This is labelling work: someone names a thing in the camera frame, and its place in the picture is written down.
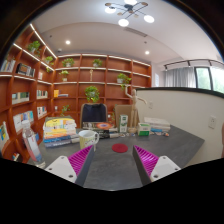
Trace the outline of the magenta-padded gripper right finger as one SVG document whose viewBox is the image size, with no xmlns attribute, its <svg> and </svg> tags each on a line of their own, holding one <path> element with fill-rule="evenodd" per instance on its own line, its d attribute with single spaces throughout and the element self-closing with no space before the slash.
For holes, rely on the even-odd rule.
<svg viewBox="0 0 224 224">
<path fill-rule="evenodd" d="M 158 157 L 137 145 L 133 146 L 133 157 L 143 186 L 180 170 L 167 156 Z"/>
</svg>

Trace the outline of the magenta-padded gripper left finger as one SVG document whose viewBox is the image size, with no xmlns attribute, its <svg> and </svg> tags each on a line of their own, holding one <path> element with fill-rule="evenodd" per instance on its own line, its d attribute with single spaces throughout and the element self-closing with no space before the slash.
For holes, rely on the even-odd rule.
<svg viewBox="0 0 224 224">
<path fill-rule="evenodd" d="M 59 156 L 46 171 L 83 186 L 94 156 L 94 146 L 88 146 L 69 157 Z"/>
</svg>

